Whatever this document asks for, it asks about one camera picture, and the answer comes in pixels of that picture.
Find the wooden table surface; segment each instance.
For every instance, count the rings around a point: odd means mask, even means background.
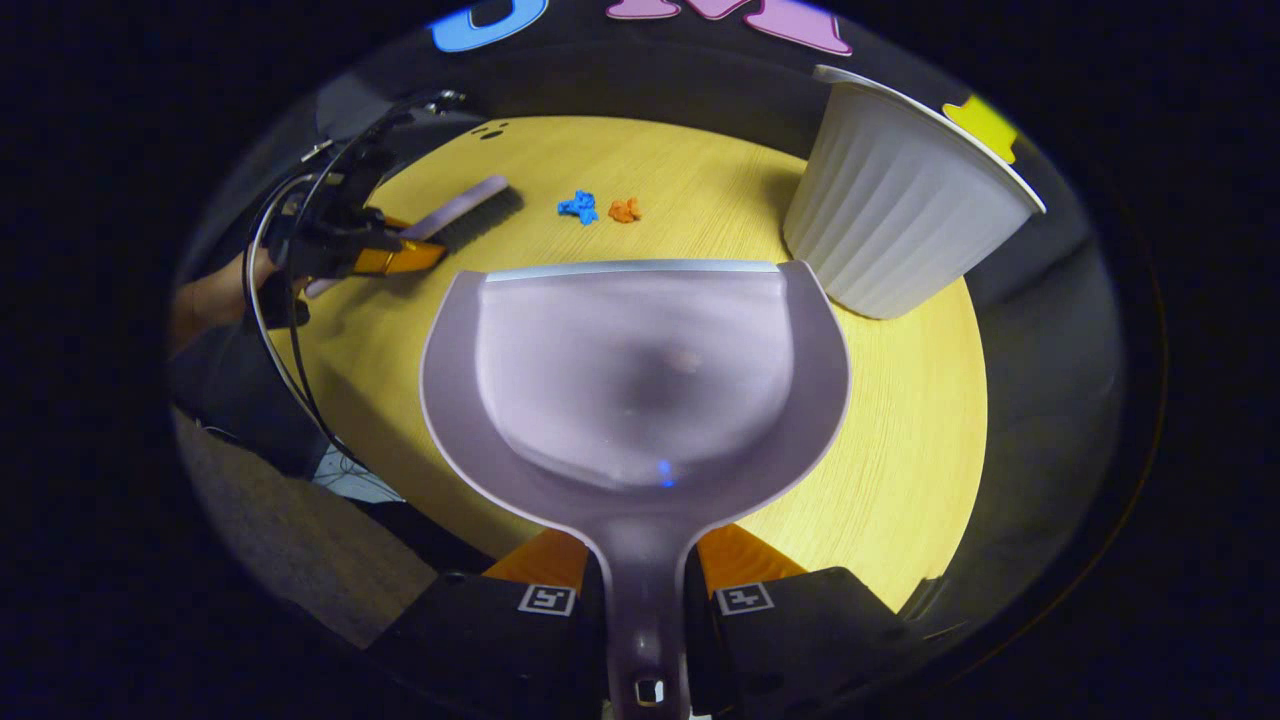
[[[307,375],[334,432],[406,500],[500,557],[540,528],[490,503],[453,474],[419,404],[428,329],[458,270],[658,258],[780,263],[782,217],[804,160],[721,135],[617,118],[492,120],[380,187],[371,204],[417,220],[490,174],[524,210],[429,274],[351,278],[311,304],[301,331]],[[600,220],[584,227],[556,204],[586,190]],[[644,219],[608,217],[639,197]],[[954,555],[978,492],[987,437],[982,343],[964,281],[895,320],[840,306],[852,363],[849,414],[822,464],[777,502],[740,521],[809,570],[842,565],[895,611]],[[288,336],[274,334],[292,359]]]

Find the person's hand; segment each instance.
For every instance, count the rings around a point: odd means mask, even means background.
[[[173,301],[169,322],[169,355],[175,355],[209,328],[238,323],[244,315],[244,283],[241,268],[244,254],[211,275],[192,281],[180,288]],[[262,287],[276,270],[266,252],[253,263],[253,287]]]

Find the dustpan handle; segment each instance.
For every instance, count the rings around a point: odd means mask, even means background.
[[[617,720],[687,720],[684,578],[692,542],[641,537],[602,548],[609,700]],[[645,702],[659,680],[662,702]]]

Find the white plastic container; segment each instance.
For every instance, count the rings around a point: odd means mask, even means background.
[[[896,318],[982,261],[1044,202],[943,115],[861,76],[832,83],[782,236],[841,305]]]

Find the dustpan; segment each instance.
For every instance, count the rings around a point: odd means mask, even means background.
[[[685,559],[813,469],[849,387],[844,337],[804,263],[458,273],[421,369],[449,465],[596,555],[621,719],[689,717]]]

